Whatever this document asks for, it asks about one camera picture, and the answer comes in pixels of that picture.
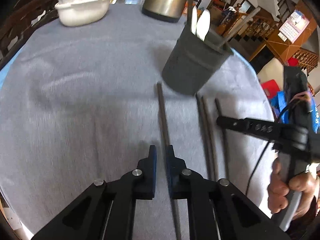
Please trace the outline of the right hand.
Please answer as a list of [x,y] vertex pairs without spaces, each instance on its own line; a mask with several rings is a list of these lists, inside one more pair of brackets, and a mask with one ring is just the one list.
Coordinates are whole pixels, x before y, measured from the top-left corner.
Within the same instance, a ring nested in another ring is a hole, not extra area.
[[301,173],[293,177],[288,184],[285,184],[280,177],[281,163],[278,158],[272,164],[271,181],[268,190],[268,208],[272,214],[284,210],[289,201],[289,191],[302,193],[299,206],[293,220],[303,217],[310,209],[312,201],[317,200],[319,194],[319,177],[313,176],[310,172]]

